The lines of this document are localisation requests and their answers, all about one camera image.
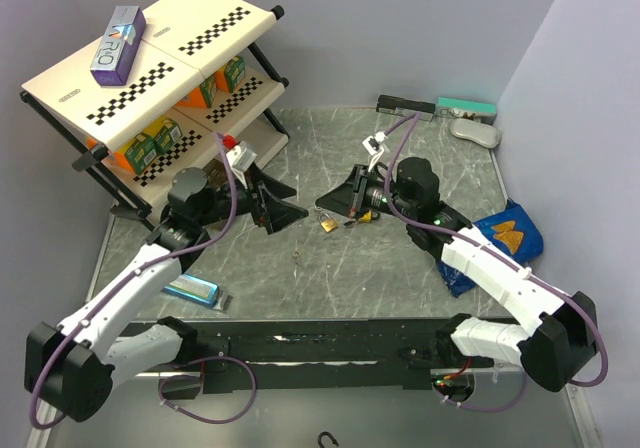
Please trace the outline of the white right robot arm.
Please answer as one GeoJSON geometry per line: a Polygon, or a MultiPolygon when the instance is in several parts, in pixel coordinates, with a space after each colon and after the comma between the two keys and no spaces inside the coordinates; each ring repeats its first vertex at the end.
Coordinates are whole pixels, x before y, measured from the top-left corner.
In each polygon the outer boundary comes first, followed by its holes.
{"type": "Polygon", "coordinates": [[[490,322],[454,316],[439,332],[438,358],[459,366],[467,358],[517,365],[540,387],[558,392],[599,351],[596,307],[582,292],[551,287],[506,257],[461,213],[440,198],[428,160],[402,160],[395,175],[357,164],[347,179],[316,200],[319,208],[359,219],[373,210],[404,221],[408,235],[435,260],[470,278],[515,319],[490,322]]]}

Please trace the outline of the brass padlock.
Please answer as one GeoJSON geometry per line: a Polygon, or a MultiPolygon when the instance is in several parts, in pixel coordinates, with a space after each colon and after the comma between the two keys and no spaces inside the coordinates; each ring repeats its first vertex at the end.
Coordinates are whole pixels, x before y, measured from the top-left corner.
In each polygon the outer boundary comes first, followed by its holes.
{"type": "Polygon", "coordinates": [[[318,210],[318,222],[325,233],[331,233],[338,228],[336,219],[323,209],[318,210]]]}

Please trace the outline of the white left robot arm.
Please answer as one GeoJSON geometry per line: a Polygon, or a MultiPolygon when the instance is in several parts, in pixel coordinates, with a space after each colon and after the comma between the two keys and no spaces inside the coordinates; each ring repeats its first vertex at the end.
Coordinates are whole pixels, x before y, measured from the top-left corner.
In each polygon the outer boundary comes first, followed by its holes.
{"type": "Polygon", "coordinates": [[[39,323],[26,340],[24,386],[39,402],[76,422],[92,417],[118,385],[152,367],[191,367],[198,355],[197,331],[174,317],[158,320],[143,333],[123,338],[123,330],[144,304],[181,276],[216,243],[207,225],[231,225],[249,213],[254,223],[276,233],[307,217],[289,203],[295,188],[251,165],[239,181],[230,175],[214,187],[199,168],[172,181],[161,223],[130,264],[98,296],[57,326],[39,323]]]}

